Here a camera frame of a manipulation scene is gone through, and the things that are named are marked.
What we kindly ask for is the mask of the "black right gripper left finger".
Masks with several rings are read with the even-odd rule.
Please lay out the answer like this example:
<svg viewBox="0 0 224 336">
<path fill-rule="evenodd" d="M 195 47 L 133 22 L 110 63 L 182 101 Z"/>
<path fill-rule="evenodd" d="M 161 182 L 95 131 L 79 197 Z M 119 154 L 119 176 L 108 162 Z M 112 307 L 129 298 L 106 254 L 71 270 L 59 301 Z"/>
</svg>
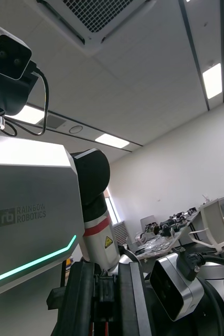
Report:
<svg viewBox="0 0 224 336">
<path fill-rule="evenodd" d="M 88 335 L 91 323 L 94 264 L 71 266 L 55 335 Z"/>
</svg>

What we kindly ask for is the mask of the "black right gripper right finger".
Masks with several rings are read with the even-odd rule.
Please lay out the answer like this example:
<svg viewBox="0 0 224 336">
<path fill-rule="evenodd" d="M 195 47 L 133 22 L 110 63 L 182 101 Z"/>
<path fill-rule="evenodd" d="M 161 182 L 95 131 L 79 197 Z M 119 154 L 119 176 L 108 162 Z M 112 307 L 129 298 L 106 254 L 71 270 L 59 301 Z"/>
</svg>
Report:
<svg viewBox="0 0 224 336">
<path fill-rule="evenodd" d="M 140 265 L 119 264 L 118 281 L 121 335 L 153 335 L 154 322 Z"/>
</svg>

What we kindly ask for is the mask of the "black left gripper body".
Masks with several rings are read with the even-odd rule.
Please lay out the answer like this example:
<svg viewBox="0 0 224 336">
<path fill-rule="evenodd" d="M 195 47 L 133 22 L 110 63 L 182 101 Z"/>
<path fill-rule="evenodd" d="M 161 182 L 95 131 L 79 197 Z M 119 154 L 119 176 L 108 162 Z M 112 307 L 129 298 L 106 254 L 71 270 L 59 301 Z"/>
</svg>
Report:
<svg viewBox="0 0 224 336">
<path fill-rule="evenodd" d="M 144 275 L 147 302 L 153 318 L 156 335 L 188 335 L 186 326 L 179 320 L 173 322 L 165 312 L 150 283 L 150 274 Z"/>
</svg>

